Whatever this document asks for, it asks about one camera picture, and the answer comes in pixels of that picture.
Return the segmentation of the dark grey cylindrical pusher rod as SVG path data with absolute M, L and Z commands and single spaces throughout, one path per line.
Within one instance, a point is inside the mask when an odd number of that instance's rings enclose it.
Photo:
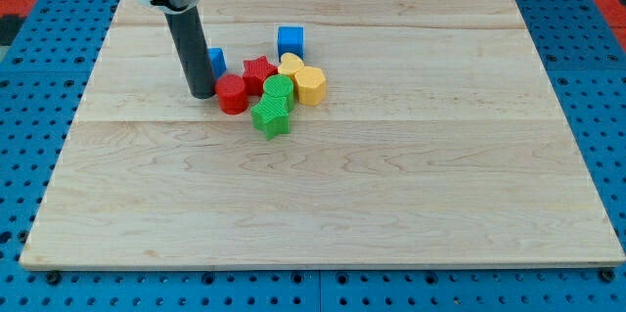
M 215 74 L 198 9 L 193 7 L 182 14 L 166 14 L 165 17 L 191 95 L 197 99 L 212 97 Z

